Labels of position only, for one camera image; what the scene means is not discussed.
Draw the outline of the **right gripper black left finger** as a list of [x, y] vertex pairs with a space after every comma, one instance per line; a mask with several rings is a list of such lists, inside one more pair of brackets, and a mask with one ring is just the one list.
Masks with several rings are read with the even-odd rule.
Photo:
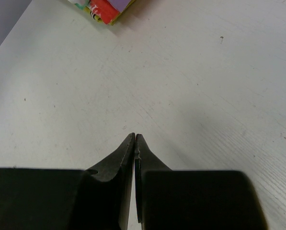
[[86, 170], [0, 168], [0, 230], [125, 230], [135, 134]]

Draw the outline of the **purple trousers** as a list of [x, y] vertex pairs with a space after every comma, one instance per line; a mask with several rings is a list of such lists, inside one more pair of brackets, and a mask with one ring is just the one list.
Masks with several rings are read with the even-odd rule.
[[108, 1], [119, 12], [123, 12], [131, 2], [131, 0], [108, 0]]

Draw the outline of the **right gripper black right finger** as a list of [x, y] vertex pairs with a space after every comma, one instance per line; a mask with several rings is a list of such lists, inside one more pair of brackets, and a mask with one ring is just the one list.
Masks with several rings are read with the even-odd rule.
[[251, 180], [236, 170], [175, 171], [135, 141], [137, 219], [144, 230], [266, 230]]

